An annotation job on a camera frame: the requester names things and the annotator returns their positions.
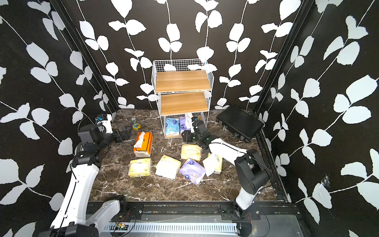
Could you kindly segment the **purple tissue pack bottom shelf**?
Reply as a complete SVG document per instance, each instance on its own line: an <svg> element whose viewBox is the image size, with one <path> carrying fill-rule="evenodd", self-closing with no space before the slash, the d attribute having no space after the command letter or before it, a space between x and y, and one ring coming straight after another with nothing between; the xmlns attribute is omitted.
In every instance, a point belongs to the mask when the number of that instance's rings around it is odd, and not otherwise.
<svg viewBox="0 0 379 237"><path fill-rule="evenodd" d="M180 117L180 134L182 135L184 131L190 131L191 133L194 133L194 129L192 126L192 113L185 113L184 116Z"/></svg>

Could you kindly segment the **yellow tissue pack shelf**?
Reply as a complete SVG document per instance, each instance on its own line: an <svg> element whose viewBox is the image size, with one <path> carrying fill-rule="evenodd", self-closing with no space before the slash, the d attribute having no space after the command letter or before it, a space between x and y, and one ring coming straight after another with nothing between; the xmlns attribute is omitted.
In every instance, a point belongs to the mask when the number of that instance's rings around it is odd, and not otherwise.
<svg viewBox="0 0 379 237"><path fill-rule="evenodd" d="M201 160L201 152L202 152L202 149L198 145L185 144L181 148L181 159L182 160L192 159L198 162Z"/></svg>

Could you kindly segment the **orange tissue pack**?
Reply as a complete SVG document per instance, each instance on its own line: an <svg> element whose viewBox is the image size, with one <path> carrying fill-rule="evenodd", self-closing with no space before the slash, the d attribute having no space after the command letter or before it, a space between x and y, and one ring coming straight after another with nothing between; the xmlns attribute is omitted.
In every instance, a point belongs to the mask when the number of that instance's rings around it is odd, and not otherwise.
<svg viewBox="0 0 379 237"><path fill-rule="evenodd" d="M149 158L152 153L153 133L138 132L133 153L137 158Z"/></svg>

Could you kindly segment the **light yellow tissue pack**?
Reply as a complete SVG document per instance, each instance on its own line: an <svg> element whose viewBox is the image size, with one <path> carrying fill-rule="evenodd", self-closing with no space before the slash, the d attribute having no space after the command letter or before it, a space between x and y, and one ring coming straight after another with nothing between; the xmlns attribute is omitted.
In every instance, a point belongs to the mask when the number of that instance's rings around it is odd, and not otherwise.
<svg viewBox="0 0 379 237"><path fill-rule="evenodd" d="M152 161L150 158L131 160L128 176L131 178L150 176L151 171Z"/></svg>

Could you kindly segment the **orange-yellow tissue pack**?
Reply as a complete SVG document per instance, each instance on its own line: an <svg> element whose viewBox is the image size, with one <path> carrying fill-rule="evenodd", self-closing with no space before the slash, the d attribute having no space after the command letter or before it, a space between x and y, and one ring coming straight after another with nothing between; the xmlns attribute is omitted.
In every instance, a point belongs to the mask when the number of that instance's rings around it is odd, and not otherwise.
<svg viewBox="0 0 379 237"><path fill-rule="evenodd" d="M156 175L174 180L180 167L179 160L163 155L156 165Z"/></svg>

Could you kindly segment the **pale yellow tissue pack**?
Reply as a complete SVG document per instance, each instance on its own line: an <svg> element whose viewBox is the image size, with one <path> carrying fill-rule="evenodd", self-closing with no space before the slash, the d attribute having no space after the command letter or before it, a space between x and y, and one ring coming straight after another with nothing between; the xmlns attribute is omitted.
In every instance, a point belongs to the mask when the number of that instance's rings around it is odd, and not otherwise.
<svg viewBox="0 0 379 237"><path fill-rule="evenodd" d="M213 153L209 153L208 157L203 160L203 166L206 171L206 175L210 176L212 174L221 174L222 172L222 163L223 158L215 155Z"/></svg>

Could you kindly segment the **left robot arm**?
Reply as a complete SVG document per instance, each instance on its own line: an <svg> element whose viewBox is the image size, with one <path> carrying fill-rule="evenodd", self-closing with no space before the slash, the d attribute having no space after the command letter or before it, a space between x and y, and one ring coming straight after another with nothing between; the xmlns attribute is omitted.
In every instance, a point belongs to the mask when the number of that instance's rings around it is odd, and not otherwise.
<svg viewBox="0 0 379 237"><path fill-rule="evenodd" d="M79 129L81 148L70 165L70 184L57 216L49 230L39 233L40 237L98 237L111 219L125 208L125 199L116 196L104 202L91 217L86 216L90 193L105 157L105 149L128 140L131 130L125 127L112 130L108 120Z"/></svg>

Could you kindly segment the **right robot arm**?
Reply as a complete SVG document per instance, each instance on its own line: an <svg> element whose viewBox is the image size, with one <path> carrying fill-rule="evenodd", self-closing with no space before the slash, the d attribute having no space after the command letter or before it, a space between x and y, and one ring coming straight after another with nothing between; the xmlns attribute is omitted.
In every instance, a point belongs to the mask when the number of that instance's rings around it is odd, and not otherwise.
<svg viewBox="0 0 379 237"><path fill-rule="evenodd" d="M266 166L256 149L246 150L235 147L215 135L212 135L202 120L192 122L191 139L201 148L209 150L213 155L220 156L235 165L241 186L239 195L234 201L236 218L246 218L257 211L254 199L270 180L272 171Z"/></svg>

